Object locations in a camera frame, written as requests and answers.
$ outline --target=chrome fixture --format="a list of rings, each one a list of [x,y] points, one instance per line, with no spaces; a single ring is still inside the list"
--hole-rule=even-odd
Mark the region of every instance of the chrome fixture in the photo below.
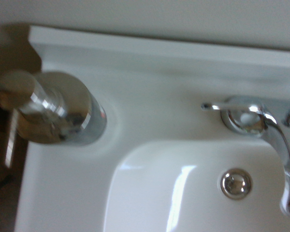
[[[234,168],[223,174],[220,187],[227,197],[233,200],[240,200],[250,193],[252,180],[246,171]]]
[[[106,125],[103,108],[86,86],[62,72],[6,74],[0,79],[0,107],[16,109],[20,136],[42,144],[89,144]]]
[[[290,101],[235,96],[226,102],[203,103],[201,108],[220,110],[227,128],[261,138],[277,151],[285,169],[280,206],[290,216]]]

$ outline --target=white wall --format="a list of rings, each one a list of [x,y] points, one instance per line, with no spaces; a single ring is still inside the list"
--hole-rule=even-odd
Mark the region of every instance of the white wall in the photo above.
[[[290,49],[290,0],[0,0],[15,22]]]

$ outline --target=sink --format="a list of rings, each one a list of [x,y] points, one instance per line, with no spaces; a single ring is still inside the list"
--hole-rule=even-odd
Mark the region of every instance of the sink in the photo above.
[[[79,78],[103,106],[86,146],[30,143],[16,232],[290,231],[274,149],[228,130],[203,102],[290,99],[290,52],[31,27],[42,71]],[[223,174],[252,178],[241,200]]]
[[[242,200],[220,189],[231,168],[252,178]],[[129,153],[114,174],[105,232],[290,231],[290,218],[279,208],[283,189],[283,166],[266,143],[148,143]]]

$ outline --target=faucet spout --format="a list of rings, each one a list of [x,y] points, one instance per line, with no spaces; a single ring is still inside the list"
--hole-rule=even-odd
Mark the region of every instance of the faucet spout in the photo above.
[[[234,132],[268,142],[285,170],[282,212],[290,216],[290,101],[236,96],[222,103],[203,103],[203,110],[220,110],[224,124]]]

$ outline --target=wall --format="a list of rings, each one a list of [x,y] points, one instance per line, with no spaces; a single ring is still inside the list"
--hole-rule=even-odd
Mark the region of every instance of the wall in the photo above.
[[[29,24],[290,50],[290,0],[0,0],[0,75],[39,69]]]

